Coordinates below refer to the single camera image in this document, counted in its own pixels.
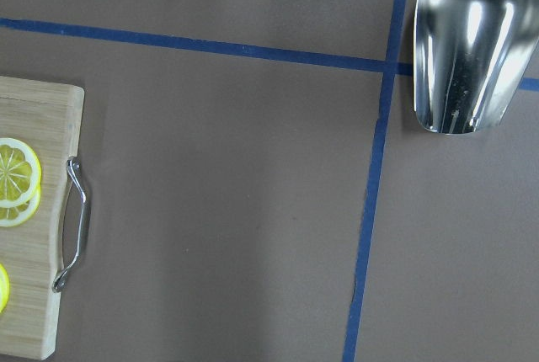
metal handle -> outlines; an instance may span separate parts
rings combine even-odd
[[[77,251],[73,260],[62,271],[56,274],[52,284],[52,290],[56,293],[61,292],[64,288],[70,271],[75,266],[77,261],[83,255],[86,249],[86,239],[88,237],[88,227],[90,221],[90,198],[83,187],[83,176],[81,174],[81,164],[77,157],[69,157],[66,163],[67,175],[71,178],[73,185],[77,187],[81,197],[81,215],[78,221],[77,234]]]

wooden cutting board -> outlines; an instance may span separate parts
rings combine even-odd
[[[11,283],[0,314],[0,354],[45,359],[55,350],[60,294],[51,286],[63,268],[66,161],[77,154],[83,99],[79,87],[0,77],[0,136],[26,142],[42,167],[35,215],[20,226],[0,227],[0,264]]]

citrus fruit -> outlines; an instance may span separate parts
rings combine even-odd
[[[15,227],[32,217],[40,205],[41,188],[38,185],[35,194],[25,204],[13,208],[0,207],[0,227]]]
[[[40,180],[40,160],[32,148],[17,139],[0,137],[0,207],[28,202]]]
[[[8,303],[9,299],[9,277],[6,269],[0,264],[0,313]]]

vertical blue line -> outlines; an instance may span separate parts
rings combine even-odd
[[[395,76],[400,70],[398,53],[403,34],[405,8],[406,0],[393,0],[392,19],[386,51],[386,66],[382,76],[378,121],[376,122],[374,139],[372,142],[371,165],[369,167],[369,176],[367,179],[366,200],[361,221],[360,243],[355,265],[354,296],[350,305],[348,326],[346,328],[343,362],[354,362],[355,360],[356,345],[360,331],[361,307],[363,306],[367,267],[369,263],[369,254],[371,252],[372,233],[374,230],[376,202],[378,199],[378,189],[380,188],[380,177],[382,174],[387,125],[389,123]]]

silver scoop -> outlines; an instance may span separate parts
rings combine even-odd
[[[414,106],[427,130],[499,124],[539,40],[539,0],[418,0]]]

